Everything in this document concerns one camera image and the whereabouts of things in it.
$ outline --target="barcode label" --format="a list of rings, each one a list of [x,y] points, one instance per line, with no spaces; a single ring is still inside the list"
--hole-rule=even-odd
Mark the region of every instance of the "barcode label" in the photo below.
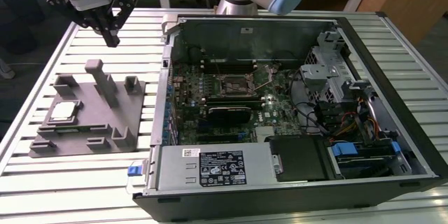
[[[181,149],[182,157],[198,157],[201,149]]]

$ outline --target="slotted metal surface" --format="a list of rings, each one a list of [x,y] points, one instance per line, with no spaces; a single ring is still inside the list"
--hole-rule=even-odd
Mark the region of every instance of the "slotted metal surface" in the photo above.
[[[106,48],[90,29],[70,25],[41,79],[2,140],[0,162],[1,223],[154,223],[126,192],[126,167],[149,155],[153,107],[162,53],[161,17],[168,13],[208,14],[190,9],[137,9],[120,31],[121,44]],[[369,48],[437,150],[448,159],[448,92],[426,62],[397,31],[373,13],[294,12],[300,16],[345,16]],[[104,61],[116,81],[137,75],[146,82],[137,152],[32,159],[26,156],[37,127],[50,105],[56,75],[73,74],[89,82],[82,64]],[[354,68],[362,76],[357,62]],[[144,181],[133,178],[141,188]],[[410,193],[364,209],[342,209],[206,221],[206,223],[445,223],[448,188]]]

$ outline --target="blue latch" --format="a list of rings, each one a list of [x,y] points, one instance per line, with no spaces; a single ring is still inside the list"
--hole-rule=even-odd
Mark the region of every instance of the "blue latch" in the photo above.
[[[136,177],[136,176],[141,176],[141,165],[136,165],[136,166],[129,166],[128,167],[128,177]]]
[[[334,156],[357,155],[357,150],[353,143],[337,143],[330,147]]]
[[[401,152],[400,145],[398,145],[398,143],[394,142],[394,141],[392,141],[392,148],[393,148],[394,153]]]

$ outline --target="warning label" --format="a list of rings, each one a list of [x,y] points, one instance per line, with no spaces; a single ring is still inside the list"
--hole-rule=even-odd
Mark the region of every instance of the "warning label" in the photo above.
[[[242,151],[200,153],[200,178],[202,187],[245,185]]]

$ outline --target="yellow wire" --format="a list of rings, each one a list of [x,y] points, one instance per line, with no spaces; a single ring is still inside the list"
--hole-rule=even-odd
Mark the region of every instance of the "yellow wire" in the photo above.
[[[372,119],[372,118],[368,118],[368,120],[372,122],[373,124],[373,132],[374,132],[374,137],[377,138],[378,137],[378,134],[376,132],[376,129],[377,129],[377,125],[376,125],[376,121]]]
[[[356,123],[353,122],[345,129],[342,129],[336,136],[338,136],[340,134],[345,133],[346,131],[349,131],[353,127],[356,127]]]

